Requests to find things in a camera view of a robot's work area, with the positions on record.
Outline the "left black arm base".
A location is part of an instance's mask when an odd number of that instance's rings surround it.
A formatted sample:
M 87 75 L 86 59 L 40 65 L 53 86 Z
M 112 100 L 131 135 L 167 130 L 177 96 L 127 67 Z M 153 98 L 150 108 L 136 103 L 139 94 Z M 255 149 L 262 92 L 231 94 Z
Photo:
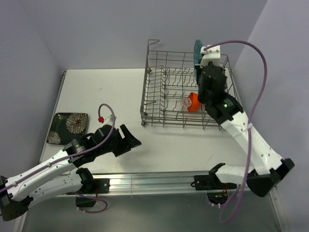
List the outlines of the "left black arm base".
M 95 198 L 98 198 L 100 194 L 109 193 L 109 188 L 110 188 L 110 179 L 96 178 L 88 194 L 94 194 Z M 97 203 L 96 200 L 88 199 L 85 197 L 76 196 L 75 198 L 76 206 L 78 208 L 82 208 L 85 210 L 94 207 L 96 203 Z

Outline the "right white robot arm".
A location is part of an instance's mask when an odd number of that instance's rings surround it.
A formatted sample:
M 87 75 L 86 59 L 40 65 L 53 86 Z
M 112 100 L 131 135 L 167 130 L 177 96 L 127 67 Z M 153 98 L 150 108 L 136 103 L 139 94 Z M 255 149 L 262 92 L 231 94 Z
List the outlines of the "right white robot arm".
M 209 62 L 197 69 L 198 101 L 207 114 L 227 131 L 247 154 L 244 167 L 219 163 L 209 171 L 213 188 L 223 184 L 247 185 L 257 196 L 265 197 L 294 168 L 291 159 L 274 151 L 249 121 L 235 97 L 226 92 L 223 68 Z

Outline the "clear drinking glass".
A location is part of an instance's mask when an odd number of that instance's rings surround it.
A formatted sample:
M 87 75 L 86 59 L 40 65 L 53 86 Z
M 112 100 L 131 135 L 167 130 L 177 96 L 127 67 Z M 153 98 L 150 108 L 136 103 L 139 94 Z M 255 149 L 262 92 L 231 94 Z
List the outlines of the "clear drinking glass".
M 183 98 L 177 101 L 177 109 L 183 112 L 192 112 L 193 111 L 193 101 L 191 98 Z

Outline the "orange plastic bowl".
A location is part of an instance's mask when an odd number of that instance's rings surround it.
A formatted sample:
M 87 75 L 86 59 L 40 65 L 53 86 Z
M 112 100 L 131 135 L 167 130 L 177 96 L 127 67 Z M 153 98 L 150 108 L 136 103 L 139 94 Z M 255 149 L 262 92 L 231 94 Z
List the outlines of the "orange plastic bowl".
M 198 95 L 194 92 L 189 94 L 189 99 L 191 100 L 191 105 L 187 107 L 188 112 L 195 112 L 201 106 L 201 103 L 198 100 Z

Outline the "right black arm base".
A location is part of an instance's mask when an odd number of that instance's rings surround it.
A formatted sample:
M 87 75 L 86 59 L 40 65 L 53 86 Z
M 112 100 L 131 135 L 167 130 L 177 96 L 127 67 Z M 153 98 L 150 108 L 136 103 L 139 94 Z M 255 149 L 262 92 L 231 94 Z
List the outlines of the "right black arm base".
M 215 175 L 195 175 L 194 181 L 190 184 L 195 190 L 229 190 L 236 189 L 237 184 L 222 183 Z

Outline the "teal scalloped plate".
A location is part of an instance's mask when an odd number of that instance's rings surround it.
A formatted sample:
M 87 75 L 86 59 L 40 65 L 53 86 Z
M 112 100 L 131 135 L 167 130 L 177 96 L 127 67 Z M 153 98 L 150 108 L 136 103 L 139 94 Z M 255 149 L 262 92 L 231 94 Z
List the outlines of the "teal scalloped plate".
M 200 67 L 200 62 L 202 60 L 203 54 L 201 53 L 201 49 L 203 47 L 203 43 L 200 39 L 195 41 L 194 45 L 194 69 L 195 69 L 195 78 L 196 84 L 199 84 L 199 78 L 202 73 L 202 68 Z

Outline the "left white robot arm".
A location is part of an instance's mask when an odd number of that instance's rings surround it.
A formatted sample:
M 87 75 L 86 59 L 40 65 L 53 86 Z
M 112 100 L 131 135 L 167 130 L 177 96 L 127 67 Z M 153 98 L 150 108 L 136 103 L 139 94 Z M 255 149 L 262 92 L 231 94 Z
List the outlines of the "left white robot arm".
M 105 125 L 74 139 L 50 159 L 32 169 L 0 178 L 0 215 L 10 221 L 42 201 L 67 193 L 90 193 L 95 185 L 91 172 L 83 165 L 96 157 L 113 153 L 118 157 L 141 145 L 125 125 L 115 129 Z

